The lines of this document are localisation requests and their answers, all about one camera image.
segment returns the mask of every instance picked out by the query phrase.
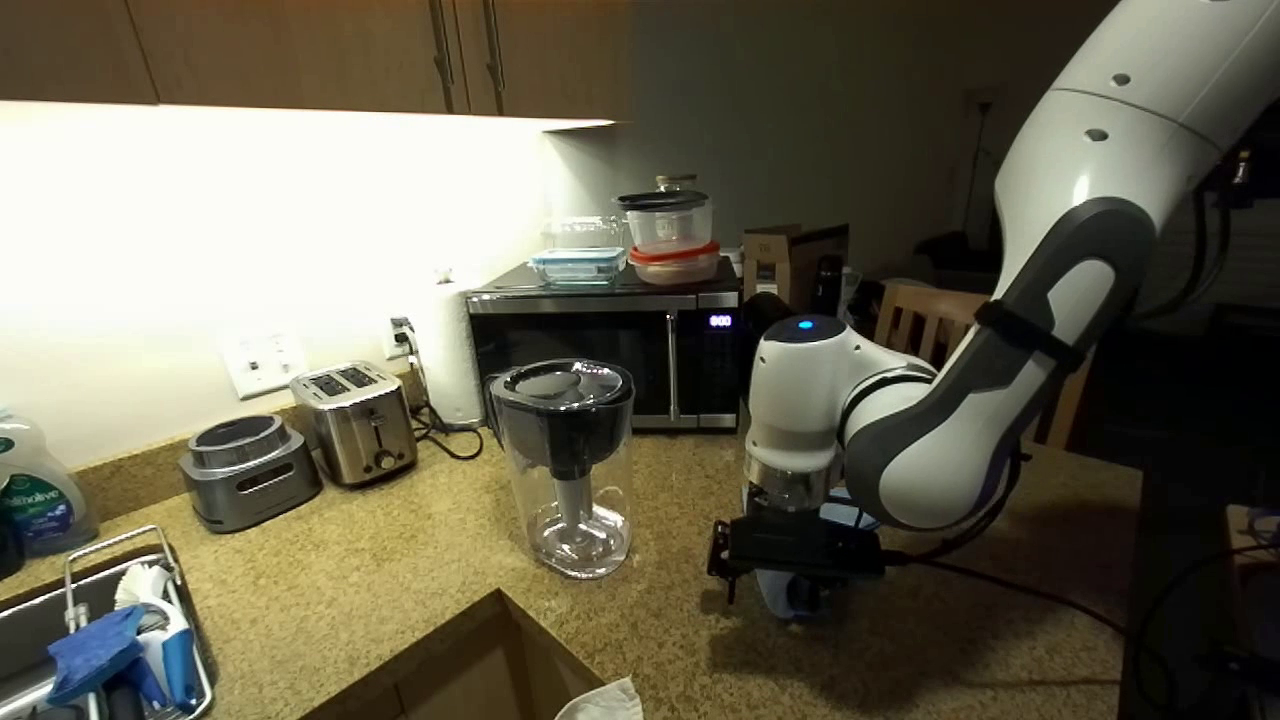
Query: dish rack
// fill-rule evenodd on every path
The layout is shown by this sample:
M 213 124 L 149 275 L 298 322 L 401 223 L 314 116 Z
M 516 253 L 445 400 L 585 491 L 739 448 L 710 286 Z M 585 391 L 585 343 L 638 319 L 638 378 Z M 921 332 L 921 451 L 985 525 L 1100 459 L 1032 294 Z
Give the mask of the dish rack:
M 144 716 L 195 720 L 195 716 L 206 716 L 213 706 L 213 677 L 208 677 L 208 660 L 206 660 L 206 632 L 199 632 L 195 607 L 188 602 L 193 590 L 188 590 L 184 566 L 181 566 L 164 526 L 144 525 L 144 526 L 120 532 L 120 535 L 105 535 L 96 542 L 86 542 L 86 548 L 68 551 L 63 555 L 63 625 L 68 625 L 68 632 L 81 632 L 86 625 L 92 625 L 92 607 L 78 602 L 78 563 L 86 563 L 90 555 L 100 555 L 108 548 L 134 542 L 141 535 L 158 535 L 160 548 L 158 551 L 120 555 L 120 563 L 114 563 L 114 566 L 120 566 L 120 574 L 123 574 L 123 566 L 136 563 L 136 560 L 160 560 L 164 563 L 164 570 L 168 570 L 164 599 L 175 602 L 193 625 L 193 664 L 195 664 L 195 683 L 199 683 L 199 704 L 193 710 L 151 710 L 151 706 L 144 706 Z M 90 720 L 105 720 L 100 690 L 90 690 L 86 716 Z

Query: wooden cabinet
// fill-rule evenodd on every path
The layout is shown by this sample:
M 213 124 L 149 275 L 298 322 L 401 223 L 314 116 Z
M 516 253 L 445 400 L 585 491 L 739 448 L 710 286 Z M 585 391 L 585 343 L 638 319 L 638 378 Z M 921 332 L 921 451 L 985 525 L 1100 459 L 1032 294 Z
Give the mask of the wooden cabinet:
M 623 0 L 0 0 L 0 96 L 603 116 Z
M 123 0 L 0 0 L 0 99 L 158 99 Z
M 432 0 L 134 0 L 168 102 L 445 112 Z
M 464 112 L 608 116 L 623 0 L 457 0 Z

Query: robotic arm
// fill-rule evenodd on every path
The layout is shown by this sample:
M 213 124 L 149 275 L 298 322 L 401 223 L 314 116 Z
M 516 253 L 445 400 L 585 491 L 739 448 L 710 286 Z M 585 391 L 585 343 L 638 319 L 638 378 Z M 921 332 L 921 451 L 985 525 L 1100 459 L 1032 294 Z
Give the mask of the robotic arm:
M 1008 485 L 1019 428 L 1135 294 L 1174 206 L 1276 99 L 1276 67 L 1280 0 L 1122 0 L 1002 162 L 1005 268 L 940 371 L 826 316 L 764 332 L 747 515 L 938 532 L 985 511 Z M 802 526 L 770 518 L 764 535 L 790 548 L 811 532 Z M 790 563 L 778 548 L 758 560 L 758 542 L 719 525 L 713 570 L 841 563 L 841 551 L 802 560 L 802 542 Z

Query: granite countertop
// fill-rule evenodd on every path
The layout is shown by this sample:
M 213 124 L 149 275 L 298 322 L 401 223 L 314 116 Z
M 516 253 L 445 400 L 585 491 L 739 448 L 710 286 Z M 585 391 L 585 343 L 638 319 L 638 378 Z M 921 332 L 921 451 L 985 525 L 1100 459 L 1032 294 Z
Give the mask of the granite countertop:
M 710 526 L 739 515 L 736 434 L 638 434 L 638 555 L 563 579 L 516 539 L 504 451 L 208 535 L 188 496 L 114 515 L 175 542 L 222 664 L 213 716 L 306 716 L 487 590 L 504 590 L 595 677 L 633 677 L 648 716 L 1115 716 L 1126 638 L 1069 610 L 938 566 L 858 579 L 841 621 L 790 627 L 743 579 L 725 602 Z M 1002 525 L 958 563 L 1126 616 L 1140 471 L 1037 448 Z M 0 584 L 57 579 L 32 560 Z

